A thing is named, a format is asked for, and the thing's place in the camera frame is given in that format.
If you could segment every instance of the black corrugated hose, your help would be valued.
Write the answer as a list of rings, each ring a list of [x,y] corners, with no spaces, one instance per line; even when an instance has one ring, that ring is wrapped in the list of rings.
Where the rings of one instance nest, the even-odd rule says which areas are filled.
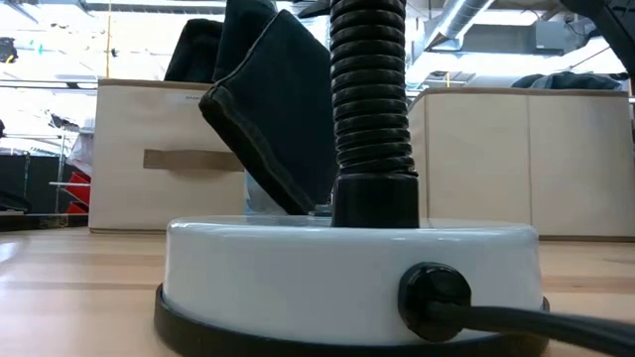
[[[336,227],[419,227],[405,92],[405,0],[332,0]]]

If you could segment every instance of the white cylinder base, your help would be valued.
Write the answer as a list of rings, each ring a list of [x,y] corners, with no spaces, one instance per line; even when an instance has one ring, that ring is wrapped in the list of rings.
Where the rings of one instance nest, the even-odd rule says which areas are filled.
[[[397,309],[422,262],[461,272],[473,305],[539,309],[527,225],[423,220],[420,229],[331,228],[329,218],[184,218],[168,230],[163,298],[188,318],[251,335],[334,345],[421,343]],[[463,330],[453,341],[488,333]]]

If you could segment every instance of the black cable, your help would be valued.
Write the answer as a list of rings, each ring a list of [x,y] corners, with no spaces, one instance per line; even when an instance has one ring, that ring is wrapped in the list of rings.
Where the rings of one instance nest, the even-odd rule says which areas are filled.
[[[576,35],[578,35],[578,36],[586,37],[586,34],[581,34],[581,33],[579,33],[578,31],[576,31],[576,30],[575,30],[575,28],[573,27],[573,25],[572,25],[571,23],[569,23],[569,22],[565,22],[565,25],[567,25],[567,26],[571,29],[571,31],[572,31],[574,34],[576,34]]]
[[[536,15],[536,18],[538,19],[538,21],[542,21],[542,18],[540,17],[540,14],[538,14],[538,12],[536,12],[536,10],[534,10],[534,9],[528,8],[528,7],[526,7],[525,5],[520,4],[520,3],[517,3],[517,2],[514,2],[514,1],[507,1],[507,0],[505,0],[505,1],[503,1],[503,2],[504,2],[504,3],[508,3],[508,4],[510,4],[510,5],[514,5],[514,6],[518,7],[518,8],[523,9],[523,12],[522,12],[521,14],[524,14],[524,13],[526,13],[527,11],[531,11],[532,13],[534,13],[534,15]]]
[[[429,302],[427,318],[439,324],[490,332],[529,333],[606,353],[635,354],[635,326],[508,307],[459,306]]]
[[[597,54],[595,54],[595,55],[593,55],[593,56],[591,56],[591,57],[589,57],[589,58],[587,58],[587,59],[583,59],[583,60],[579,61],[578,63],[576,63],[576,64],[572,65],[572,66],[569,68],[569,70],[576,68],[577,66],[579,66],[579,65],[583,64],[584,62],[586,62],[586,61],[588,61],[588,60],[592,60],[592,59],[594,59],[594,58],[596,58],[596,57],[598,57],[598,56],[602,55],[603,53],[605,53],[606,51],[608,51],[610,48],[611,48],[611,46],[607,47],[606,49],[604,49],[604,50],[602,50],[602,51],[598,52]]]

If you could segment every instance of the dark cloth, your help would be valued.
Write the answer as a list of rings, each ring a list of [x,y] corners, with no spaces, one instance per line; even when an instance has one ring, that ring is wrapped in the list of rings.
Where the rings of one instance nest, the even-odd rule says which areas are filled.
[[[512,87],[621,90],[621,84],[611,78],[595,74],[575,74],[571,72],[561,72],[551,75],[528,75],[516,81],[512,84]]]
[[[270,0],[227,0],[213,81],[232,73],[276,16]]]
[[[189,20],[181,31],[165,80],[212,83],[222,23]]]
[[[219,59],[235,29],[229,24],[237,23],[227,11]],[[241,32],[237,41],[248,43]],[[337,171],[328,50],[282,11],[245,54],[235,70],[227,61],[230,74],[203,96],[200,110],[281,207],[307,214],[327,202]]]
[[[18,50],[14,42],[13,38],[0,37],[0,62],[14,63],[18,59]]]
[[[53,128],[68,128],[70,130],[72,130],[73,128],[75,130],[79,129],[79,126],[77,124],[72,123],[68,121],[68,119],[64,119],[58,114],[54,113],[51,113],[51,121],[49,121],[49,126]]]

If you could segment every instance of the wooden surface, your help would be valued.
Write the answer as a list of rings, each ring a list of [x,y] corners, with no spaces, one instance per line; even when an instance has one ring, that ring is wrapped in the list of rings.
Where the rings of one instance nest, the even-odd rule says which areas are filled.
[[[164,245],[85,229],[0,234],[0,356],[176,356],[152,327]],[[541,260],[554,311],[635,322],[635,244],[549,242]],[[548,355],[596,356],[559,343]]]

